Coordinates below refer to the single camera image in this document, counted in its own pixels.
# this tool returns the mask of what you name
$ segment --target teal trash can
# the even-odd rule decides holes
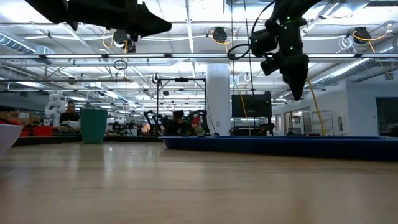
[[[99,109],[80,110],[80,129],[83,143],[101,144],[104,141],[108,111]]]

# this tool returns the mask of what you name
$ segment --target white bowl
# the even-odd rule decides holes
[[[0,124],[0,155],[4,154],[17,141],[23,126]]]

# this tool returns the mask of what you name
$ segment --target wooden table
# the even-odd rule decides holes
[[[396,163],[164,148],[13,147],[0,223],[398,223]]]

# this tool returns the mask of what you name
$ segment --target man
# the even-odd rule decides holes
[[[192,134],[192,127],[190,124],[184,122],[182,117],[184,116],[184,111],[174,111],[173,112],[173,121],[165,127],[166,135],[191,135]]]
[[[75,113],[75,103],[71,100],[68,102],[67,111],[61,114],[60,124],[62,124],[63,121],[78,121],[79,119],[80,116]]]

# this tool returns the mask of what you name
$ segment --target pillar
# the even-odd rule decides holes
[[[229,135],[231,126],[231,93],[228,64],[207,65],[207,115],[210,133]]]

